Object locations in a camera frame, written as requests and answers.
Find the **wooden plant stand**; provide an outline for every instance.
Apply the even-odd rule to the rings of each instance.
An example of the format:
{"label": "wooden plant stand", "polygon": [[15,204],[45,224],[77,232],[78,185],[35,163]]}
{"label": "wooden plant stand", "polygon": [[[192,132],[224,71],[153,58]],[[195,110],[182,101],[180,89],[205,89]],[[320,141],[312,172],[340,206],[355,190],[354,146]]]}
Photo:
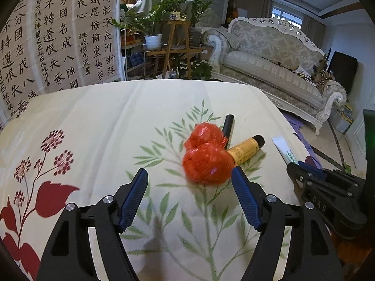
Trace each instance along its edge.
{"label": "wooden plant stand", "polygon": [[[168,21],[168,24],[171,25],[171,31],[169,33],[168,46],[166,48],[162,48],[161,50],[158,50],[158,51],[148,51],[147,55],[148,56],[156,56],[155,68],[158,67],[159,55],[165,55],[163,77],[162,77],[162,79],[165,79],[170,55],[171,54],[186,53],[187,54],[187,76],[188,76],[189,79],[191,79],[191,73],[192,73],[191,61],[190,61],[191,53],[201,53],[202,49],[201,48],[190,48],[190,40],[189,40],[190,22],[189,21]],[[173,38],[174,38],[175,30],[176,30],[176,25],[182,25],[183,28],[184,28],[184,31],[185,31],[186,48],[183,49],[183,50],[172,50]]]}

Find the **bedspread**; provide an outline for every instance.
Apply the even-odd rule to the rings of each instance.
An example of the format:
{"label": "bedspread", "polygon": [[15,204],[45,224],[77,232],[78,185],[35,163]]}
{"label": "bedspread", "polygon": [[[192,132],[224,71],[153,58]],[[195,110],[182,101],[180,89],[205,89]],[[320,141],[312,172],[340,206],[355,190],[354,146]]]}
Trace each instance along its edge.
{"label": "bedspread", "polygon": [[[308,152],[273,103],[236,83],[145,80],[93,85],[37,96],[0,135],[0,236],[35,280],[48,237],[65,204],[96,204],[131,181],[140,167],[149,186],[121,239],[140,281],[240,280],[258,240],[230,181],[186,181],[183,143],[195,124],[235,122],[233,146],[261,134],[264,147],[242,165],[250,181],[298,204],[286,164],[272,143],[283,136],[299,160]],[[95,233],[91,250],[107,276]],[[275,280],[282,277],[290,232]]]}

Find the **window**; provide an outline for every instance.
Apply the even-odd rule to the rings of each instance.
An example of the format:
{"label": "window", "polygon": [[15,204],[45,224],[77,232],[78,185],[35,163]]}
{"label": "window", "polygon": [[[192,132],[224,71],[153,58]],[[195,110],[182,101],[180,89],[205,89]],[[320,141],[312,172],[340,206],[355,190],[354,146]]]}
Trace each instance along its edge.
{"label": "window", "polygon": [[273,8],[272,9],[272,18],[275,18],[277,17],[278,19],[281,18],[281,20],[286,20],[288,21],[291,25],[294,25],[296,27],[298,27],[299,29],[301,29],[301,26],[302,26],[302,19],[299,18],[299,17],[296,17],[296,16],[293,16],[283,10],[280,10],[280,9],[277,9],[277,8]]}

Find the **black tube cap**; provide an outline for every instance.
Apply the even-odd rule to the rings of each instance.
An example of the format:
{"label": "black tube cap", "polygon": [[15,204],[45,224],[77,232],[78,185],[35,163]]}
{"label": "black tube cap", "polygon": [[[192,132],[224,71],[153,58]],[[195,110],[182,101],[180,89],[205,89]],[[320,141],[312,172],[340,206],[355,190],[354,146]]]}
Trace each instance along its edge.
{"label": "black tube cap", "polygon": [[262,136],[260,136],[260,135],[255,135],[253,138],[254,138],[254,139],[256,140],[256,142],[258,143],[259,149],[262,148],[262,147],[264,146],[264,138],[263,138]]}

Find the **purple cloth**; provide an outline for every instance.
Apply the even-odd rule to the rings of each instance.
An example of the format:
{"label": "purple cloth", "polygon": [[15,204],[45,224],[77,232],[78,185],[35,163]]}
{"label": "purple cloth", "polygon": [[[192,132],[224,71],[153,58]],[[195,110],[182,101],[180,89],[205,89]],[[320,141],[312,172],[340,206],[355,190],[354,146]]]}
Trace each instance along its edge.
{"label": "purple cloth", "polygon": [[284,115],[284,117],[286,118],[286,120],[290,123],[290,125],[292,126],[292,128],[295,130],[295,132],[296,132],[295,135],[304,144],[306,150],[310,154],[310,156],[311,156],[314,164],[316,165],[316,167],[318,169],[322,169],[323,167],[320,164],[320,162],[318,160],[318,157],[314,153],[314,150],[311,148],[311,146],[309,145],[309,143],[307,142],[307,140],[303,137],[303,135],[301,133],[301,127],[303,127],[303,123],[300,120],[298,120],[296,117],[293,117],[293,115],[290,115],[290,114],[287,114],[287,113],[284,113],[284,112],[282,112],[282,114]]}

